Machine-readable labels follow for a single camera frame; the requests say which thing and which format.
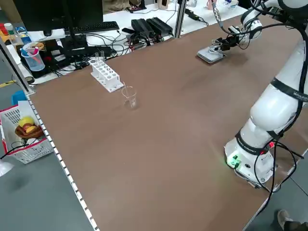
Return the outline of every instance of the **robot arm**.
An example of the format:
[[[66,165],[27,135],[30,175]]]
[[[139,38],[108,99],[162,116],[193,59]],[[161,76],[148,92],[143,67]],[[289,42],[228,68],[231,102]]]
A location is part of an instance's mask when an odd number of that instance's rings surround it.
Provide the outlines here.
[[[267,12],[269,7],[284,10],[294,18],[296,26],[303,19],[308,19],[307,0],[267,0],[257,8]],[[223,29],[215,4],[213,4],[213,10],[219,26]],[[259,37],[262,29],[257,18],[259,14],[260,12],[256,9],[249,9],[242,15],[244,31],[233,26],[229,27],[231,32],[229,34],[240,41],[238,44],[247,43]],[[275,161],[269,151],[271,147],[267,148],[267,144],[273,140],[273,137],[278,141],[279,136],[276,134],[286,131],[286,128],[299,116],[298,108],[308,103],[308,81],[302,81],[307,77],[308,28],[305,32],[301,31],[301,34],[303,39],[298,42],[282,70],[253,105],[248,121],[225,145],[227,164],[254,185],[260,186],[260,182],[264,183],[274,175]]]
[[[267,11],[270,7],[277,7],[281,9],[279,6],[278,0],[268,0],[266,2],[262,2],[257,8],[261,11]],[[219,15],[218,9],[216,8],[215,4],[213,3],[213,9],[215,8],[214,12],[215,15]],[[238,45],[249,43],[251,40],[258,38],[261,35],[262,24],[258,19],[258,16],[261,13],[253,8],[246,11],[241,17],[241,23],[243,25],[243,30],[239,30],[239,28],[230,26],[229,31],[234,34],[240,34],[241,32],[249,32],[251,33],[245,35],[238,35]],[[220,16],[216,19],[218,20],[219,26],[222,27],[222,22],[219,21]]]

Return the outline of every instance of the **blue plastic cup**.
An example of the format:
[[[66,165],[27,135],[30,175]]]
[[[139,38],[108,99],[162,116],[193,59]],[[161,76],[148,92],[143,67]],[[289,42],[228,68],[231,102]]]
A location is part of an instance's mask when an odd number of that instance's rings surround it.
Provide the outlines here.
[[[41,71],[45,68],[45,64],[43,63],[39,51],[36,54],[33,54],[34,51],[35,49],[29,48],[26,50],[28,55],[25,56],[23,53],[21,53],[21,56],[25,58],[31,71]]]

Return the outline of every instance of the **keyboard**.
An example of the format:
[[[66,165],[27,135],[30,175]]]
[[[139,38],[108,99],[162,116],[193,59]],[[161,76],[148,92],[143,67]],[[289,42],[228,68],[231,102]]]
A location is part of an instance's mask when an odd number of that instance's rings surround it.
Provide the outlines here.
[[[119,30],[119,26],[115,21],[112,21],[112,22],[95,23],[87,26],[73,27],[73,31],[75,34],[85,34],[85,33],[108,31],[108,30]],[[66,35],[70,34],[68,27],[65,27],[64,31]]]

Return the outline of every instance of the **floor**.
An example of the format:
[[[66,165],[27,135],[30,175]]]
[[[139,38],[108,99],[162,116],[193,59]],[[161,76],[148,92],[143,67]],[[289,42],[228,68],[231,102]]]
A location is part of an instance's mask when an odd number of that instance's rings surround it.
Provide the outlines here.
[[[0,22],[6,18],[0,11]],[[0,83],[9,81],[10,73],[0,62]],[[0,109],[11,106],[17,85],[0,88]],[[4,155],[0,146],[0,156]],[[93,231],[75,193],[54,154],[23,165],[12,158],[15,167],[0,177],[0,224],[3,230]],[[279,231],[275,214],[289,211],[294,220],[308,221],[308,156],[300,162],[294,176],[272,196],[269,206],[257,216],[247,231]]]

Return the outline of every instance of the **person's foot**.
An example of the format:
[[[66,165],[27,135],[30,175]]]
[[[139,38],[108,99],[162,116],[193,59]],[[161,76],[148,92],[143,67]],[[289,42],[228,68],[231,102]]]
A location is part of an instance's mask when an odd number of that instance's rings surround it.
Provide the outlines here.
[[[286,221],[293,221],[290,218],[289,213],[286,210],[280,210],[277,214],[277,220],[279,225],[281,226],[282,230],[284,230],[284,224]]]

